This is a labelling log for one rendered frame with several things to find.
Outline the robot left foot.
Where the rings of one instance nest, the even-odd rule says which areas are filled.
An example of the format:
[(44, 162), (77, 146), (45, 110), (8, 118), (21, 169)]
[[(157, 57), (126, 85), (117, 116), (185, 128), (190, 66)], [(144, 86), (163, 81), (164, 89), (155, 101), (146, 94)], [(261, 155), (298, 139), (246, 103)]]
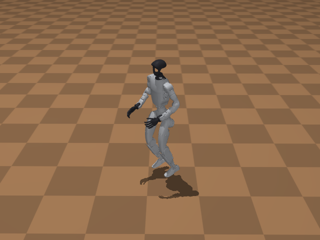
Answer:
[(175, 165), (176, 166), (176, 168), (170, 168), (165, 174), (164, 174), (164, 176), (167, 178), (167, 177), (170, 177), (170, 176), (172, 176), (175, 172), (177, 172), (178, 170), (180, 170), (180, 167), (176, 164)]

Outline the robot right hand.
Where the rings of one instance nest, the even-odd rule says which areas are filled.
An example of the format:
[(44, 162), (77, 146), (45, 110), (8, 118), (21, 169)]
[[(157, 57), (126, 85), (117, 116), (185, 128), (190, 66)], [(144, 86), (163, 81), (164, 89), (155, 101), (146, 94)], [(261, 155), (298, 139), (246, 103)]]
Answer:
[(138, 110), (138, 106), (140, 106), (141, 103), (138, 102), (137, 104), (135, 104), (133, 107), (130, 108), (129, 111), (127, 111), (127, 117), (130, 118), (130, 114), (133, 113), (136, 109)]

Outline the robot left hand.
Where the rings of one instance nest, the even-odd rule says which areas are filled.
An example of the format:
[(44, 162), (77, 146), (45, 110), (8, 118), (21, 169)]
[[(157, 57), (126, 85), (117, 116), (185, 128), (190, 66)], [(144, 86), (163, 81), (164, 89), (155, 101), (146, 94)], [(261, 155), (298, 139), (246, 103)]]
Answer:
[(158, 124), (158, 122), (161, 122), (161, 120), (159, 119), (159, 117), (161, 117), (161, 115), (157, 116), (156, 118), (146, 118), (146, 119), (150, 119), (150, 121), (144, 122), (144, 123), (148, 123), (148, 124), (144, 124), (146, 127), (148, 127), (148, 129), (151, 129), (152, 127), (156, 126)]

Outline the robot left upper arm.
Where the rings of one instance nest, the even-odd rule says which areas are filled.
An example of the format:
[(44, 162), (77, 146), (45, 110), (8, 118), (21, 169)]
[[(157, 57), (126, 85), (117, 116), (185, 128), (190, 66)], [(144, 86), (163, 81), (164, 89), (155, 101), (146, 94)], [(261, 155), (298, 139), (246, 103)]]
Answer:
[(173, 100), (172, 106), (174, 103), (178, 103), (180, 106), (180, 102), (175, 94), (174, 87), (171, 83), (165, 82), (162, 84), (164, 91), (168, 94), (171, 100)]

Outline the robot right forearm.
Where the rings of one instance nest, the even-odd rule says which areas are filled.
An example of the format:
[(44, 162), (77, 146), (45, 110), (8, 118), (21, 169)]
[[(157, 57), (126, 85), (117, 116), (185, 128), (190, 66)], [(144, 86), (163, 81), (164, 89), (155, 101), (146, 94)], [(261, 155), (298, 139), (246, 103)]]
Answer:
[[(147, 88), (146, 88), (147, 89)], [(146, 91), (146, 90), (145, 90)], [(144, 93), (142, 94), (142, 97), (140, 98), (140, 100), (137, 103), (140, 103), (140, 106), (138, 106), (138, 108), (140, 109), (142, 107), (142, 105), (145, 103), (145, 101), (147, 100), (147, 98), (149, 97), (148, 94), (146, 94), (144, 91)]]

